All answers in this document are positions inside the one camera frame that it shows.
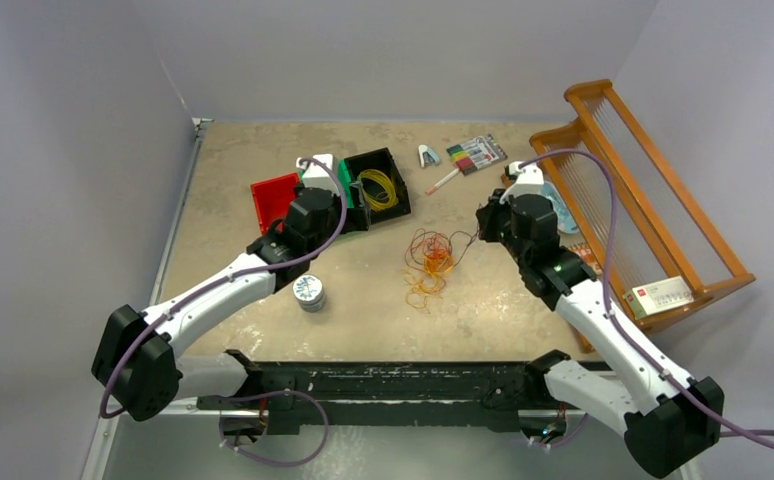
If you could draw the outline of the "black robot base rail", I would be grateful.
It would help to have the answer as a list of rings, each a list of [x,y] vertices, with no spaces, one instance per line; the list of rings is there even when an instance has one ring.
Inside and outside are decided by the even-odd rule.
[[[555,411],[541,376],[568,354],[552,350],[532,361],[253,362],[232,394],[198,399],[201,410],[263,409],[271,435],[319,425],[481,427],[518,432],[529,412]]]

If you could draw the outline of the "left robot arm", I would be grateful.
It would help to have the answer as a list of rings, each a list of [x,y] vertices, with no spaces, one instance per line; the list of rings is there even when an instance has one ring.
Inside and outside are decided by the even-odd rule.
[[[312,260],[346,232],[365,231],[371,208],[360,182],[346,195],[299,186],[286,216],[220,272],[183,294],[141,311],[108,317],[91,373],[105,388],[100,415],[145,421],[180,397],[186,371],[177,362],[209,330],[304,275]]]

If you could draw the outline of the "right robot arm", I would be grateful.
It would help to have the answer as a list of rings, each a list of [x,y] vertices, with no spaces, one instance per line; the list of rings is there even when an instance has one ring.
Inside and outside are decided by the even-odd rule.
[[[505,247],[526,289],[587,337],[615,373],[614,382],[560,354],[527,376],[539,407],[555,400],[583,410],[617,433],[648,474],[664,478],[720,439],[720,427],[695,406],[721,411],[725,395],[710,377],[695,379],[606,302],[595,272],[560,243],[550,200],[498,188],[476,212],[479,238]]]

